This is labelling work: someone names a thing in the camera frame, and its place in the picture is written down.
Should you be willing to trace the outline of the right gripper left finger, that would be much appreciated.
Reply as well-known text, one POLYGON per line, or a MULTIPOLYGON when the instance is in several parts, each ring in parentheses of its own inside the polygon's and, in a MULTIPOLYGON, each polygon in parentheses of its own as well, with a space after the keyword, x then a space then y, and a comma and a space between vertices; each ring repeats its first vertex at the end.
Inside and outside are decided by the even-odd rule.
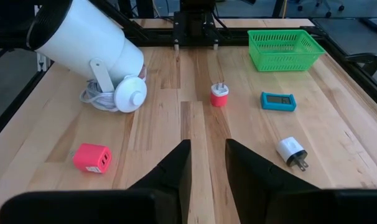
POLYGON ((184 139, 131 190, 144 194, 133 203, 134 224, 187 224, 192 189, 191 141, 184 139))

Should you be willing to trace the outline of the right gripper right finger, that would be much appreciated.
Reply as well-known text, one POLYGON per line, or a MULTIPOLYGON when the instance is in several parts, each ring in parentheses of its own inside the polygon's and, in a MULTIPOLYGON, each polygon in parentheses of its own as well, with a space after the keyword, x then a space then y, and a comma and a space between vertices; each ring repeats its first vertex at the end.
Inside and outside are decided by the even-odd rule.
POLYGON ((225 161, 241 224, 265 224, 269 201, 277 192, 317 188, 234 139, 225 141, 225 161))

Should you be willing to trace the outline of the white and black charger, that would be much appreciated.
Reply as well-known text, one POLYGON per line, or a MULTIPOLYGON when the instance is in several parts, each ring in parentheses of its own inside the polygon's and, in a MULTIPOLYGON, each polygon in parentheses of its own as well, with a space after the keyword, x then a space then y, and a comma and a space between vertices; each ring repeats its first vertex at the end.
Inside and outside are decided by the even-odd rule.
POLYGON ((294 137, 281 140, 276 151, 289 167, 297 166, 302 172, 309 167, 305 161, 308 153, 294 137))

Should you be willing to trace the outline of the red and white charger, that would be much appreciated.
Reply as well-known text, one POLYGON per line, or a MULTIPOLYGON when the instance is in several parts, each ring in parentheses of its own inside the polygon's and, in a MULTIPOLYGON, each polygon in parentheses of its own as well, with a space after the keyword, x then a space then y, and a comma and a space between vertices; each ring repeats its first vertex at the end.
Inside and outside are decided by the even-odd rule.
POLYGON ((225 83, 216 83, 211 86, 210 101, 215 107, 225 106, 227 103, 229 88, 225 83))

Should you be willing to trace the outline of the teal digital timer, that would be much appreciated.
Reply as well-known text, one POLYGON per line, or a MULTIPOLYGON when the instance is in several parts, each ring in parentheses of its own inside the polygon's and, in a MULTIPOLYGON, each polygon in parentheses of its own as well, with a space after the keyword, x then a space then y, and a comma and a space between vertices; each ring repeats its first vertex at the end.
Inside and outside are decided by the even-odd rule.
POLYGON ((263 91, 260 100, 261 107, 264 110, 293 112, 297 106, 293 94, 283 95, 263 91))

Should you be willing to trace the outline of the black office chair base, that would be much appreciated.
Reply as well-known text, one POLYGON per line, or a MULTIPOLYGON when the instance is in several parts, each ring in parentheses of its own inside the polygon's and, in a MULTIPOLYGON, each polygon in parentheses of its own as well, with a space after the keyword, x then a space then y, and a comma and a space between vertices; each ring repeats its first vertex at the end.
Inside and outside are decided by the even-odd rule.
POLYGON ((327 8, 325 18, 330 18, 331 15, 332 15, 330 2, 334 2, 334 3, 337 3, 339 5, 338 12, 342 12, 345 9, 345 6, 343 5, 342 0, 294 0, 294 2, 297 4, 297 10, 298 11, 302 11, 304 5, 310 4, 312 2, 315 3, 315 7, 319 7, 321 5, 324 5, 327 8))

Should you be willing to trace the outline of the green plastic basket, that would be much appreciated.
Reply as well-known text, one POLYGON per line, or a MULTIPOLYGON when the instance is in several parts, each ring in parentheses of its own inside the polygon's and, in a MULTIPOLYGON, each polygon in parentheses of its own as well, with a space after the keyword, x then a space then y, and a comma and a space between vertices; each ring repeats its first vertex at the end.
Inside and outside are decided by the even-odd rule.
POLYGON ((260 72, 307 71, 325 50, 301 29, 249 30, 249 55, 260 72))

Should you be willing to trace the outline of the white cup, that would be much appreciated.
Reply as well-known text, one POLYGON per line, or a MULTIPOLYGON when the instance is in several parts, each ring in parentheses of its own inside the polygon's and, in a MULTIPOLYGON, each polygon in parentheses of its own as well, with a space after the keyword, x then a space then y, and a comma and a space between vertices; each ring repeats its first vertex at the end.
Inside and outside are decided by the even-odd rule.
POLYGON ((80 101, 131 113, 147 96, 143 52, 85 0, 72 4, 60 28, 34 50, 87 78, 80 101))

